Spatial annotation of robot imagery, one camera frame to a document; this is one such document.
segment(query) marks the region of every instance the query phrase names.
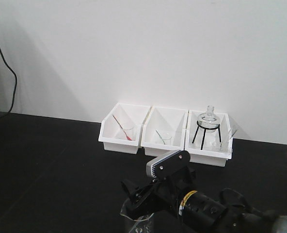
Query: white plastic bin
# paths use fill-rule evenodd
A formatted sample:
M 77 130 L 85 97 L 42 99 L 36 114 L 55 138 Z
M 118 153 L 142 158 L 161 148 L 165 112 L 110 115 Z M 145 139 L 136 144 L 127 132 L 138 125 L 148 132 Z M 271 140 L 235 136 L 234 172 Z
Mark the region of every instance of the white plastic bin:
M 215 113 L 221 121 L 220 132 L 222 144 L 219 144 L 218 130 L 216 130 L 213 133 L 205 134 L 204 146 L 201 150 L 204 130 L 199 128 L 195 142 L 192 143 L 192 140 L 197 129 L 197 117 L 203 112 L 189 110 L 185 150 L 190 153 L 191 162 L 193 163 L 225 166 L 226 161 L 232 158 L 233 144 L 228 114 Z
M 150 106 L 117 103 L 101 122 L 98 140 L 104 143 L 104 149 L 136 154 L 149 110 Z M 122 125 L 131 141 L 127 139 L 112 115 Z
M 159 156 L 170 150 L 183 150 L 188 110 L 152 107 L 143 126 L 141 146 L 145 155 Z

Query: black tabletop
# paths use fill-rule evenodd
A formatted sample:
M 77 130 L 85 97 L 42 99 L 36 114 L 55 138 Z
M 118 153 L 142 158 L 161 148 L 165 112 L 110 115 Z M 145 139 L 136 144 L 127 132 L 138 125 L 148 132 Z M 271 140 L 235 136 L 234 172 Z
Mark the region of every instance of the black tabletop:
M 123 232 L 120 181 L 149 182 L 153 157 L 105 151 L 100 124 L 11 114 L 0 120 L 0 233 Z M 235 139 L 225 167 L 190 164 L 198 190 L 218 199 L 225 187 L 260 210 L 287 215 L 287 145 Z M 156 232 L 182 232 L 166 212 Z

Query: black wire stand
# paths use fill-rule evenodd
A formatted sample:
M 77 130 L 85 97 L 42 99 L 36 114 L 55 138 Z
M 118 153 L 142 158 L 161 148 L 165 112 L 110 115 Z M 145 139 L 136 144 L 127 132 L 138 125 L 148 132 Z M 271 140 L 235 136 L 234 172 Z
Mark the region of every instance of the black wire stand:
M 220 124 L 218 124 L 218 126 L 217 126 L 216 128 L 206 128 L 206 127 L 200 126 L 200 125 L 198 124 L 198 121 L 196 122 L 196 124 L 197 124 L 197 129 L 196 129 L 196 132 L 195 132 L 195 135 L 194 135 L 194 138 L 193 138 L 192 143 L 194 143 L 194 141 L 195 141 L 195 138 L 196 138 L 196 135 L 197 135 L 197 132 L 198 132 L 198 128 L 201 127 L 202 129 L 204 129 L 204 134 L 203 134 L 203 138 L 202 138 L 201 150 L 203 149 L 203 145 L 204 145 L 204 141 L 205 141 L 206 130 L 218 130 L 218 133 L 219 133 L 219 141 L 220 141 L 220 143 L 221 143 Z

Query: clear glass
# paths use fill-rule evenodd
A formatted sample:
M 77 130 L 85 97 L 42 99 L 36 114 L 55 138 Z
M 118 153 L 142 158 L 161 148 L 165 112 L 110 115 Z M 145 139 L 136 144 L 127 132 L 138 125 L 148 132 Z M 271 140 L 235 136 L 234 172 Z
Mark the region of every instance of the clear glass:
M 162 145 L 171 145 L 172 144 L 172 134 L 168 131 L 163 130 L 155 130 L 156 136 L 156 143 Z
M 125 209 L 126 201 L 123 203 L 120 215 L 125 217 L 125 233 L 153 233 L 154 214 L 141 216 L 138 219 L 130 218 Z
M 209 105 L 207 111 L 198 116 L 198 124 L 208 129 L 214 129 L 220 125 L 220 118 L 214 114 L 214 106 Z M 216 130 L 207 130 L 207 133 L 215 132 Z

